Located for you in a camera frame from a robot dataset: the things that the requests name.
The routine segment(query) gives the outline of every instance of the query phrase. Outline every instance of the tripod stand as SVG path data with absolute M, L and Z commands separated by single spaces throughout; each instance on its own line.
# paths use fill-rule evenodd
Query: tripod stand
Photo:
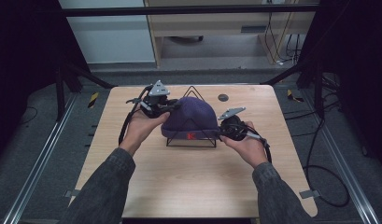
M 56 83 L 57 121 L 63 117 L 65 111 L 64 83 L 71 92 L 82 90 L 78 76 L 85 77 L 106 89 L 115 87 L 91 74 L 66 17 L 51 17 L 37 13 L 41 9 L 61 9 L 58 1 L 11 1 L 10 4 L 21 18 L 25 30 L 32 33 L 39 44 L 39 49 L 34 52 L 35 55 L 30 57 L 36 57 L 40 53 L 44 58 L 42 63 L 48 65 L 50 76 L 41 78 Z
M 291 76 L 294 73 L 301 72 L 297 80 L 299 88 L 307 87 L 312 81 L 315 83 L 315 108 L 318 115 L 323 118 L 323 99 L 322 99 L 322 73 L 324 72 L 323 62 L 327 56 L 327 42 L 331 41 L 332 30 L 336 23 L 341 19 L 351 0 L 347 0 L 344 4 L 334 1 L 327 3 L 321 1 L 321 4 L 327 5 L 324 10 L 316 12 L 312 21 L 311 28 L 308 32 L 308 38 L 305 40 L 303 54 L 297 64 L 290 69 L 281 73 L 268 81 L 261 83 L 262 85 L 275 85 L 278 81 Z

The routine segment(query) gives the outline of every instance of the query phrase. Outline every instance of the metal frame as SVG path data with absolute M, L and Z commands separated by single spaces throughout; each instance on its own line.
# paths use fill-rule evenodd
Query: metal frame
M 253 12 L 307 12 L 318 11 L 320 4 L 282 5 L 229 5 L 229 6 L 188 6 L 188 7 L 110 7 L 110 8 L 70 8 L 61 10 L 39 10 L 37 14 L 65 17 L 95 16 L 136 16 L 167 14 L 213 14 L 213 13 L 253 13 Z
M 60 134 L 63 131 L 63 128 L 68 121 L 69 115 L 74 107 L 74 102 L 77 99 L 76 93 L 71 93 L 68 102 L 66 104 L 66 110 L 64 112 L 63 118 L 56 122 L 53 127 L 53 130 L 50 133 L 50 136 L 45 143 L 41 153 L 39 154 L 38 159 L 35 162 L 33 170 L 28 175 L 27 180 L 25 181 L 19 195 L 16 198 L 16 201 L 12 204 L 9 211 L 5 215 L 4 222 L 5 224 L 14 224 L 18 223 L 22 212 L 25 209 L 25 206 L 28 204 L 28 201 L 31 198 L 31 195 L 34 192 L 36 184 L 40 176 L 42 175 L 46 165 L 48 164 L 51 152 L 53 151 L 56 143 L 60 137 Z

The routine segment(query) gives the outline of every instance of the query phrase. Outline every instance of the black metal stand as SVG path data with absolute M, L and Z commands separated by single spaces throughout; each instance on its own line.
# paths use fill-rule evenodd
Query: black metal stand
M 321 26 L 319 26 L 322 22 L 326 22 L 328 16 L 330 15 L 337 15 L 336 18 L 332 20 L 332 22 L 327 26 L 326 30 L 322 33 L 320 36 L 314 36 L 317 38 L 316 44 L 313 45 L 311 50 L 308 54 L 304 54 L 305 50 L 303 50 L 303 55 L 301 55 L 300 61 L 291 67 L 290 69 L 286 70 L 285 72 L 281 73 L 277 77 L 274 77 L 266 82 L 262 82 L 262 85 L 275 85 L 278 81 L 281 81 L 282 79 L 291 76 L 294 73 L 301 72 L 300 77 L 297 80 L 297 85 L 299 88 L 305 88 L 307 87 L 311 82 L 314 81 L 315 83 L 315 108 L 318 111 L 318 115 L 323 118 L 324 116 L 324 110 L 323 110 L 323 101 L 322 101 L 322 73 L 323 73 L 323 59 L 325 57 L 325 46 L 327 43 L 327 39 L 330 38 L 332 35 L 332 28 L 334 25 L 341 19 L 343 12 L 346 10 L 348 3 L 351 0 L 347 0 L 342 5 L 342 8 L 340 11 L 338 11 L 339 6 L 330 6 L 325 7 L 327 10 L 323 11 L 317 11 L 315 18 L 313 19 L 311 29 L 321 29 Z
M 100 78 L 93 76 L 73 64 L 63 64 L 56 70 L 57 121 L 63 117 L 65 112 L 64 83 L 68 86 L 71 92 L 80 92 L 82 90 L 82 84 L 76 75 L 83 76 L 105 89 L 112 89 L 115 87 L 115 85 L 104 82 Z
M 22 13 L 23 17 L 28 17 L 26 13 Z M 74 65 L 69 62 L 65 53 L 55 43 L 52 34 L 46 27 L 41 24 L 38 14 L 34 12 L 29 21 L 33 24 L 39 34 L 40 44 L 43 53 L 46 55 L 50 64 L 55 68 L 54 75 L 56 79 L 56 93 L 57 93 L 57 121 L 59 121 L 65 112 L 65 97 L 64 97 L 64 83 L 67 85 L 71 92 L 80 92 L 82 84 L 78 80 L 78 76 L 87 78 L 88 80 L 100 85 L 106 89 L 112 89 L 115 85 L 104 82 L 98 77 L 93 76 L 90 72 Z

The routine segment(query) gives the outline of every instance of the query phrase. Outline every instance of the wire stand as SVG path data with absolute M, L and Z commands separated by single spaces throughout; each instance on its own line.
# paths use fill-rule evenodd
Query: wire stand
M 184 140 L 184 141 L 187 141 L 187 142 L 188 142 L 188 141 L 192 141 L 192 142 L 193 142 L 193 141 L 194 141 L 194 142 L 207 142 L 207 143 L 209 142 L 209 143 L 211 143 L 210 146 L 171 145 L 172 141 L 173 141 L 174 139 L 176 139 L 176 136 L 179 134 L 179 132 L 182 132 L 182 131 L 183 131 L 183 128 L 184 128 L 185 124 L 188 123 L 188 122 L 192 122 L 192 123 L 198 128 L 198 130 L 189 131 L 189 132 L 187 133 L 187 139 L 186 139 L 186 140 L 185 140 L 185 139 L 181 139 L 181 140 Z M 193 136 L 193 132 L 195 132 L 195 131 L 202 132 L 202 134 L 205 136 L 205 138 L 202 138 L 202 139 L 200 139 L 200 138 L 198 138 L 198 139 L 194 138 L 194 136 Z M 207 133 L 206 133 L 205 131 L 203 131 L 203 129 L 200 128 L 200 126 L 199 126 L 193 119 L 186 119 L 185 122 L 182 123 L 182 125 L 181 125 L 179 131 L 176 131 L 171 137 L 168 137 L 168 138 L 167 138 L 166 146 L 167 146 L 167 147 L 217 147 L 217 140 L 208 137 Z
M 193 93 L 193 95 L 198 98 L 198 99 L 201 99 L 203 101 L 205 101 L 205 99 L 203 98 L 202 94 L 200 94 L 200 92 L 198 90 L 196 90 L 196 88 L 194 86 L 190 86 L 184 93 L 184 95 L 182 97 L 187 97 L 187 96 L 190 96 L 191 93 Z
M 196 90 L 196 88 L 194 86 L 190 86 L 184 93 L 183 97 L 188 97 L 190 96 L 191 94 L 193 93 L 193 95 L 198 98 L 198 99 L 201 99 L 203 101 L 205 101 L 205 99 L 203 98 L 202 94 L 200 94 L 200 92 L 198 90 Z M 211 145 L 209 146 L 196 146 L 196 145 L 173 145 L 172 142 L 174 139 L 176 139 L 175 137 L 178 135 L 179 132 L 181 132 L 183 130 L 183 127 L 184 125 L 187 123 L 187 122 L 192 122 L 196 127 L 198 127 L 198 130 L 195 130 L 195 131 L 199 131 L 199 132 L 202 132 L 202 134 L 205 136 L 205 138 L 203 139 L 193 139 L 192 138 L 192 135 L 191 135 L 191 132 L 190 135 L 187 136 L 187 140 L 185 139 L 180 139 L 180 140 L 183 140 L 183 141 L 192 141 L 192 142 L 209 142 L 211 143 Z M 182 123 L 181 125 L 181 128 L 179 131 L 175 132 L 173 134 L 173 136 L 171 136 L 171 138 L 167 138 L 167 142 L 166 142 L 166 146 L 167 147 L 217 147 L 217 140 L 216 139 L 212 139 L 210 137 L 208 137 L 207 133 L 203 131 L 202 128 L 200 128 L 200 126 L 193 120 L 193 119 L 187 119 L 185 120 L 185 122 Z

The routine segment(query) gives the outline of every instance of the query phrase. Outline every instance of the person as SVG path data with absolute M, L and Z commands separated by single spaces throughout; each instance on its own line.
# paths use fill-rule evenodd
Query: person
M 59 223 L 120 223 L 135 169 L 133 155 L 153 129 L 169 116 L 167 112 L 150 119 L 141 110 L 135 112 L 119 147 L 92 174 Z M 291 188 L 267 161 L 261 142 L 248 136 L 239 142 L 224 136 L 221 140 L 254 168 L 252 178 L 258 190 L 261 223 L 313 222 Z

